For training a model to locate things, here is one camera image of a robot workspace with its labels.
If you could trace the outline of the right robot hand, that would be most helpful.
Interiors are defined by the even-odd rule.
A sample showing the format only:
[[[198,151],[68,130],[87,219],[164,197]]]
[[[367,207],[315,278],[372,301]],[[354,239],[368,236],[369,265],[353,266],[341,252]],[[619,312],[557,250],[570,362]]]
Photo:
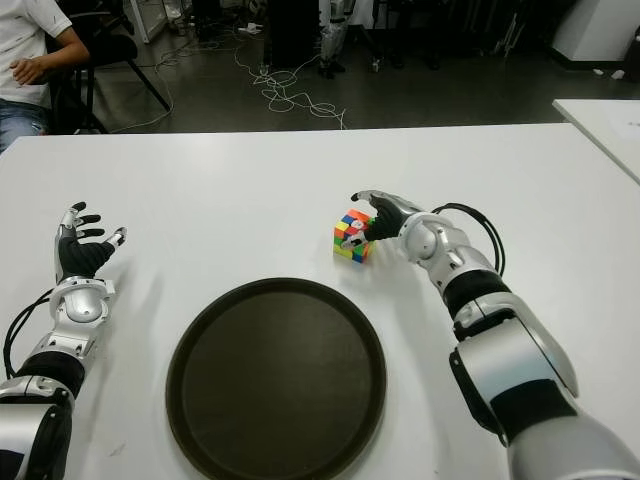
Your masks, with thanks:
[[[351,196],[351,200],[367,201],[376,210],[376,216],[366,230],[351,235],[341,243],[341,247],[346,250],[353,250],[376,240],[396,238],[412,215],[424,212],[413,202],[380,190],[358,191]]]

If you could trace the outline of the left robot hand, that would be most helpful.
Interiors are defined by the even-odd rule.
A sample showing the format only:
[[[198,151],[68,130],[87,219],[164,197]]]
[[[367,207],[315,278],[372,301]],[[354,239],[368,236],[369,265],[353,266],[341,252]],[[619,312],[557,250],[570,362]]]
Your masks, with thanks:
[[[101,220],[99,214],[82,215],[85,202],[77,202],[63,214],[54,240],[55,281],[62,283],[71,277],[92,279],[107,263],[127,237],[127,228],[120,227],[101,241],[87,239],[102,237],[105,230],[87,228]]]

